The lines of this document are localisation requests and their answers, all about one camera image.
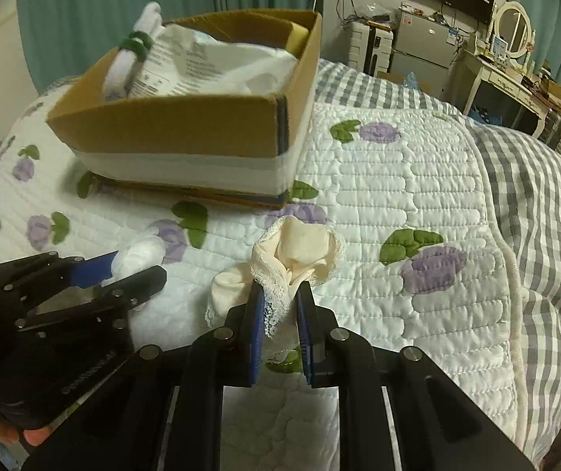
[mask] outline human hand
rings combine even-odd
[[[43,443],[51,433],[52,429],[46,426],[37,430],[24,430],[23,436],[29,445],[36,447]],[[18,442],[19,431],[8,420],[0,416],[0,443],[12,445]]]

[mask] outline purple flower print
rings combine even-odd
[[[326,213],[319,205],[314,203],[289,203],[267,216],[265,228],[270,228],[278,218],[283,216],[295,216],[303,223],[326,223]]]
[[[150,226],[159,229],[159,237],[165,243],[163,264],[181,262],[184,250],[187,248],[187,240],[180,225],[174,220],[157,220]]]
[[[451,246],[424,248],[405,262],[401,276],[410,294],[430,294],[446,290],[455,283],[455,275],[466,265],[468,255]]]
[[[28,182],[35,175],[35,164],[29,157],[22,157],[13,168],[13,177],[18,181]]]
[[[32,248],[43,251],[49,242],[51,233],[51,222],[47,216],[30,216],[27,221],[27,239]]]
[[[401,133],[392,124],[368,122],[359,128],[362,140],[375,143],[393,143],[401,138]]]

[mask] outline cardboard box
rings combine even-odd
[[[556,99],[561,100],[561,85],[548,78],[543,78],[540,81],[540,88],[544,95],[553,95]]]
[[[310,33],[299,62],[279,93],[106,102],[102,83],[117,54],[113,49],[59,99],[47,123],[89,170],[102,177],[128,185],[177,188],[206,198],[282,206],[310,125],[321,21],[316,12],[279,9],[217,12],[173,21],[227,42],[267,41],[275,47],[287,42],[291,22],[307,28]],[[122,166],[131,164],[135,174],[122,174],[128,170]],[[158,177],[168,179],[153,180]]]
[[[553,94],[548,94],[546,98],[551,101],[555,106],[561,109],[561,99],[559,97],[555,97]]]

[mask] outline wooden desk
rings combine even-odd
[[[460,109],[464,115],[467,115],[482,81],[491,84],[520,104],[521,107],[512,124],[513,126],[518,125],[525,110],[534,113],[538,117],[538,125],[535,128],[533,137],[537,138],[540,136],[544,129],[548,106],[537,99],[531,91],[520,83],[516,83],[504,72],[480,57],[474,56],[469,51],[464,51],[463,57],[458,62],[455,84],[452,88],[449,102]]]

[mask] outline plastic bag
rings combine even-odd
[[[357,13],[365,19],[370,19],[379,23],[391,24],[395,21],[394,11],[380,4],[360,5],[357,9]]]
[[[172,23],[154,41],[130,96],[268,95],[285,85],[297,62],[284,49],[222,42]]]
[[[415,72],[411,71],[405,81],[403,81],[402,86],[405,88],[410,88],[411,90],[418,90],[420,91],[420,85],[418,84],[418,80],[415,78]]]
[[[110,265],[113,276],[104,280],[102,286],[128,278],[153,265],[161,265],[165,258],[165,243],[158,233],[158,228],[150,227],[138,234],[128,245],[120,248]],[[138,311],[143,307],[145,305],[140,305],[134,310]]]

